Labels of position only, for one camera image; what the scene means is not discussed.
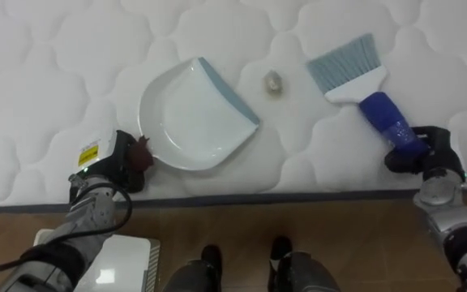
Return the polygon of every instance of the quilted mattress surface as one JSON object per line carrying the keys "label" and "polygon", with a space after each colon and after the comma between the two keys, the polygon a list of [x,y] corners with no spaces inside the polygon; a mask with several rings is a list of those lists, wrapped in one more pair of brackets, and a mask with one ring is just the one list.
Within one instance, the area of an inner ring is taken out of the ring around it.
{"label": "quilted mattress surface", "polygon": [[[81,142],[106,127],[139,136],[148,83],[198,56],[261,127],[212,170],[157,162],[137,200],[416,188],[305,67],[367,32],[390,71],[383,90],[412,125],[452,131],[467,170],[467,1],[0,0],[0,206],[66,203]],[[280,97],[264,90],[270,70]]]}

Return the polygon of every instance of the yellow warning label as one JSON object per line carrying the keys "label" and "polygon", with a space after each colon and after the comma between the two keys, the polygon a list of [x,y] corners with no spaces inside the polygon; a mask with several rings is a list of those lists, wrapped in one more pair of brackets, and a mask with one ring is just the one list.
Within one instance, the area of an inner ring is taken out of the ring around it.
{"label": "yellow warning label", "polygon": [[95,159],[98,156],[98,145],[92,146],[88,148],[79,156],[79,166],[83,165],[84,163]]}

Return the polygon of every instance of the brush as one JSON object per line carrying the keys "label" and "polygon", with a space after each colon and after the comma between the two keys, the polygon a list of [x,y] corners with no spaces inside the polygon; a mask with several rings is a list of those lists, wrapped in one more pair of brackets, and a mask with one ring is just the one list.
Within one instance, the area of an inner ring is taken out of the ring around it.
{"label": "brush", "polygon": [[331,103],[357,103],[369,123],[401,155],[418,157],[428,151],[394,102],[379,88],[387,77],[374,37],[368,33],[307,63],[320,91]]}

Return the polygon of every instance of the wooden floor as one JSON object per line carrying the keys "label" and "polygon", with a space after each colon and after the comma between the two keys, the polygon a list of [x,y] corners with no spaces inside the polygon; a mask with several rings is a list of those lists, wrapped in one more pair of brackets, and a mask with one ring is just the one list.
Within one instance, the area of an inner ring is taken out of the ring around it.
{"label": "wooden floor", "polygon": [[[225,292],[265,291],[269,248],[284,234],[295,250],[327,266],[344,292],[455,291],[457,280],[421,218],[410,200],[137,209],[120,233],[160,239],[158,290],[215,243],[223,252]],[[0,263],[61,220],[61,214],[0,214]]]}

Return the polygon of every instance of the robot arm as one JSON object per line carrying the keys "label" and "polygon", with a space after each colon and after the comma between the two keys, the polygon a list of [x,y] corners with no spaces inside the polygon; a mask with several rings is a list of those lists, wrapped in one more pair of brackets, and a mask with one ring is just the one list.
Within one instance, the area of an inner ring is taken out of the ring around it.
{"label": "robot arm", "polygon": [[[144,171],[152,165],[147,140],[124,131],[100,133],[81,148],[70,176],[71,209],[65,221],[43,243],[24,252],[0,271],[17,267],[2,283],[5,292],[73,291],[101,251],[104,241],[126,224],[132,202],[127,192],[141,191]],[[128,203],[126,216],[115,225],[114,198]]]}
{"label": "robot arm", "polygon": [[467,291],[467,183],[452,170],[439,170],[422,184],[413,202],[425,213],[431,235]]}
{"label": "robot arm", "polygon": [[85,181],[92,189],[79,197],[62,225],[43,244],[26,251],[22,263],[0,286],[8,292],[68,292],[73,291],[80,278],[100,252],[112,233],[95,234],[62,240],[70,234],[106,230],[114,226],[115,188],[105,178],[91,177]]}
{"label": "robot arm", "polygon": [[385,158],[395,172],[422,172],[423,183],[413,202],[423,212],[431,236],[461,279],[467,291],[467,206],[462,201],[467,191],[465,172],[450,146],[450,132],[437,127],[414,128],[430,146],[431,152],[417,160],[399,157],[392,151]]}

